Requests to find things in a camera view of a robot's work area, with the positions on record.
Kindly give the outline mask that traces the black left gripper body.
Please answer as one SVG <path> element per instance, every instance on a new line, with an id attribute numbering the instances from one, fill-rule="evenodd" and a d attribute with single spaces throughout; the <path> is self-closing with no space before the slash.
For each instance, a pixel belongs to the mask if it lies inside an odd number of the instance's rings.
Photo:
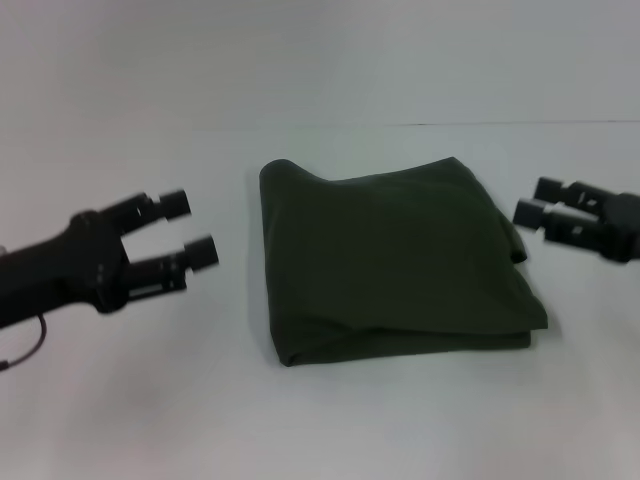
<path id="1" fill-rule="evenodd" d="M 93 211 L 74 216 L 59 235 L 0 257 L 0 329 L 76 303 L 103 314 L 123 308 L 126 264 L 110 222 Z"/>

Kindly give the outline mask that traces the dark green printed t-shirt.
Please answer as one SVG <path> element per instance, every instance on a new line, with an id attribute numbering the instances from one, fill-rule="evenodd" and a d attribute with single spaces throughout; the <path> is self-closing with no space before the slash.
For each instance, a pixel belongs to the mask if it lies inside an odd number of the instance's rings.
<path id="1" fill-rule="evenodd" d="M 523 349 L 548 326 L 519 234 L 455 158 L 347 180 L 276 160 L 259 188 L 284 366 Z"/>

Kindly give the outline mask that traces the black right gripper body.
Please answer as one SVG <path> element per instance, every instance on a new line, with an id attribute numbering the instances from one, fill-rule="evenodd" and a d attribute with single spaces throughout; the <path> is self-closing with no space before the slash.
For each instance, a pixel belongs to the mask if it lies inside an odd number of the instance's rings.
<path id="1" fill-rule="evenodd" d="M 603 228 L 600 254 L 626 264 L 640 261 L 640 195 L 599 190 L 599 222 Z"/>

